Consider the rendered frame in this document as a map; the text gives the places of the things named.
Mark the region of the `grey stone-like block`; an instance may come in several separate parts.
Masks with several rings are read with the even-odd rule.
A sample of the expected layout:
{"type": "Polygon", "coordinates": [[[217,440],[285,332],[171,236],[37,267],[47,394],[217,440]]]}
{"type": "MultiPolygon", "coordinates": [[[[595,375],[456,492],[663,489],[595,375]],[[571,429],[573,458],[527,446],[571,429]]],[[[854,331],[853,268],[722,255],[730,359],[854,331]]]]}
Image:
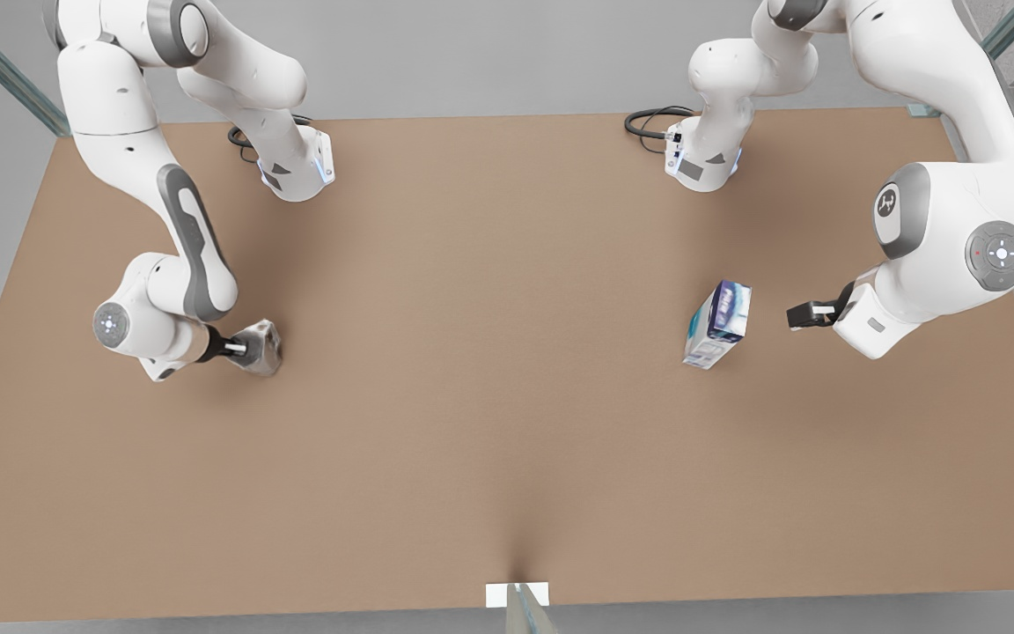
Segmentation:
{"type": "Polygon", "coordinates": [[[274,376],[282,363],[281,337],[273,321],[261,320],[230,338],[231,364],[257,376],[274,376]]]}

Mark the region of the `blue and white carton box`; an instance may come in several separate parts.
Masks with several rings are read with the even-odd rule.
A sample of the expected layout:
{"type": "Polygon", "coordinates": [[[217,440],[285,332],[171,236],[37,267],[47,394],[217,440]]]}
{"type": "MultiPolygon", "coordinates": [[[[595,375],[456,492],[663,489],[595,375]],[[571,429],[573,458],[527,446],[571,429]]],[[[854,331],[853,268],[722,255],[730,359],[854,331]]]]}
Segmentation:
{"type": "Polygon", "coordinates": [[[722,280],[689,322],[683,362],[711,369],[737,342],[743,340],[752,288],[722,280]]]}

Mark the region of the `silver frame post with white foot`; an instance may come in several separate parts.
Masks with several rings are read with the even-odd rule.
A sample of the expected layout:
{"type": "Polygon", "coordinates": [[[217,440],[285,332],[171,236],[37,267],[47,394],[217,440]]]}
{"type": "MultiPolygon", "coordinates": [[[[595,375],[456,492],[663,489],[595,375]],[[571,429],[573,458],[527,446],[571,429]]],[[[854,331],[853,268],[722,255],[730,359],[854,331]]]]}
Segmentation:
{"type": "Polygon", "coordinates": [[[548,582],[489,583],[484,606],[504,609],[504,634],[559,634],[546,608],[548,582]]]}

